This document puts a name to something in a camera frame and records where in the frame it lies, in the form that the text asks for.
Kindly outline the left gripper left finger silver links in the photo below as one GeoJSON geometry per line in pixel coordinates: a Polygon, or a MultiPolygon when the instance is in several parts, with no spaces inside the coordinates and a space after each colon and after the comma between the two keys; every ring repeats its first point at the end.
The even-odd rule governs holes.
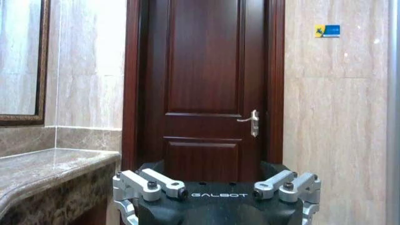
{"type": "Polygon", "coordinates": [[[163,174],[163,160],[143,163],[135,171],[118,171],[111,177],[113,203],[119,211],[123,224],[137,225],[134,208],[142,198],[147,202],[159,200],[165,195],[173,200],[185,200],[187,190],[181,180],[173,180],[163,174]]]}

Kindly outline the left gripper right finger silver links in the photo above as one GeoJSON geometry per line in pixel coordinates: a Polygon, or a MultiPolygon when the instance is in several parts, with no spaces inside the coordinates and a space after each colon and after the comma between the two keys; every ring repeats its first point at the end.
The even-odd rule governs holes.
{"type": "Polygon", "coordinates": [[[315,174],[297,175],[283,165],[259,163],[266,179],[253,185],[253,196],[257,201],[270,199],[274,194],[283,203],[302,202],[301,223],[311,224],[311,217],[319,210],[321,181],[315,174]]]}

